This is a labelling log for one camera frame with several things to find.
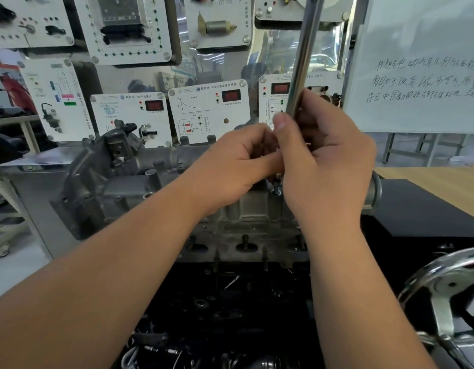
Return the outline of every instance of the caster wheel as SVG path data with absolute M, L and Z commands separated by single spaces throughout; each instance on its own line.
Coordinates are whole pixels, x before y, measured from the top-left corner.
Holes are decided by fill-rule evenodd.
M 0 250 L 0 258 L 4 258 L 8 254 L 9 254 L 9 249 Z

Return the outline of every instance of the forearm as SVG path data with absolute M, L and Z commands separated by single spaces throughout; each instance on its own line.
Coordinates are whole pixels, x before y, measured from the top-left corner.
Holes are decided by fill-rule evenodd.
M 436 369 L 382 275 L 360 226 L 302 227 L 328 369 Z
M 0 367 L 112 364 L 200 219 L 176 183 L 0 298 Z

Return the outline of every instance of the hand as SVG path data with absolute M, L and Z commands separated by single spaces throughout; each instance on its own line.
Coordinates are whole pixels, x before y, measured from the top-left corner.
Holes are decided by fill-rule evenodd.
M 278 142 L 265 123 L 223 135 L 176 181 L 193 189 L 203 214 L 235 203 L 253 184 L 283 172 Z
M 285 201 L 300 225 L 358 224 L 376 157 L 374 141 L 340 108 L 307 89 L 297 121 L 281 112 L 273 123 L 285 162 Z

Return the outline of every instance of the whiteboard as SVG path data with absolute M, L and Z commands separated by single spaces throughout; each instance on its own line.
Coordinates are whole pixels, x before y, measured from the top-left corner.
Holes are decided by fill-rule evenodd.
M 369 0 L 355 50 L 360 130 L 474 133 L 474 0 Z

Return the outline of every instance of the wooden table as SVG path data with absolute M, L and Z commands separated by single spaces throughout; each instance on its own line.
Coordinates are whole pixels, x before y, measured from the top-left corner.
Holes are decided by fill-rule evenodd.
M 407 179 L 474 217 L 474 167 L 376 168 L 385 179 Z

